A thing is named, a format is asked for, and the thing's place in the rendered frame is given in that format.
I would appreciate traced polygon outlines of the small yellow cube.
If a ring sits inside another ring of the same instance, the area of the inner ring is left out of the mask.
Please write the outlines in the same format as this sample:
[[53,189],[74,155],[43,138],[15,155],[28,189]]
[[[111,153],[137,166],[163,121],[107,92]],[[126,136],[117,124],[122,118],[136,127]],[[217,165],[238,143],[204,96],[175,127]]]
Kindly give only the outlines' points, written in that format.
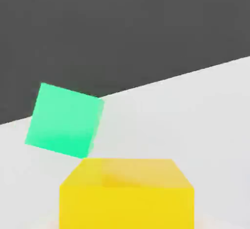
[[171,159],[85,158],[60,185],[59,229],[194,229],[194,188]]

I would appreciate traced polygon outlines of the small green cube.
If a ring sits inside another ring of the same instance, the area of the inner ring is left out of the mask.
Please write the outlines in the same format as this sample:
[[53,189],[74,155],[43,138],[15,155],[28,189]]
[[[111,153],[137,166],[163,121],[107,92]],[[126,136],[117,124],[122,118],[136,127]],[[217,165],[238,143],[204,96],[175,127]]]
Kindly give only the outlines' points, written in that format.
[[42,83],[25,143],[85,158],[93,145],[103,107],[101,98]]

